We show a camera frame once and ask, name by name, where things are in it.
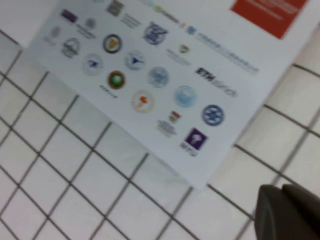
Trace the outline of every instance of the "white wall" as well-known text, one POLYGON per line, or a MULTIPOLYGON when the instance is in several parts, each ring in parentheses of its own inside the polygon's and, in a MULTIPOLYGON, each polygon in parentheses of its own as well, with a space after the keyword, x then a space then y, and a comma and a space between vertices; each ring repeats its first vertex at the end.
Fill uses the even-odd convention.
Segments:
POLYGON ((59 0, 0 0, 0 29, 26 47, 59 0))

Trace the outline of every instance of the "poster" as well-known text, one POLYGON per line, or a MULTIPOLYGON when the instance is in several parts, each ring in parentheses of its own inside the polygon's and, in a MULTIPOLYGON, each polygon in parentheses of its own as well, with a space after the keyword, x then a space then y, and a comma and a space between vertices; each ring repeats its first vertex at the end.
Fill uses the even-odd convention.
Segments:
POLYGON ((319 21, 318 0, 64 0, 28 50, 203 188, 319 21), (297 11, 273 32, 253 2, 297 11))

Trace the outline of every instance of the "tiled floor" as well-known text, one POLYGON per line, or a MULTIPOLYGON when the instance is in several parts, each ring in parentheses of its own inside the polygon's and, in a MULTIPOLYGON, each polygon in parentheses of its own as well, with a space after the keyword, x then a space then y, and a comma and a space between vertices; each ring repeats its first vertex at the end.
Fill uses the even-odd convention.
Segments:
POLYGON ((0 239, 254 240, 262 184, 320 196, 320 31, 203 191, 0 34, 0 239))

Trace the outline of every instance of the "red rectangle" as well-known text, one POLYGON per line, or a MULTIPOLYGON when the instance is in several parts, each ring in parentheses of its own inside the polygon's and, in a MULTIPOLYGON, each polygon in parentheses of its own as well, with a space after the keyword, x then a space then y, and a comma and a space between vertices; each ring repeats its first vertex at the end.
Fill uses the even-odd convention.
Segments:
POLYGON ((308 0, 237 0, 232 11, 282 39, 308 0))

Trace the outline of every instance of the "black object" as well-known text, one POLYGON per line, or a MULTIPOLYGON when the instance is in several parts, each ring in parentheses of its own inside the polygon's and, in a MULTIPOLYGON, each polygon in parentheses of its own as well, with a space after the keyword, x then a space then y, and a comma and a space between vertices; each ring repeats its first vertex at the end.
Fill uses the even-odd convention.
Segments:
POLYGON ((257 240, 320 240, 320 198, 294 185, 262 185, 254 228, 257 240))

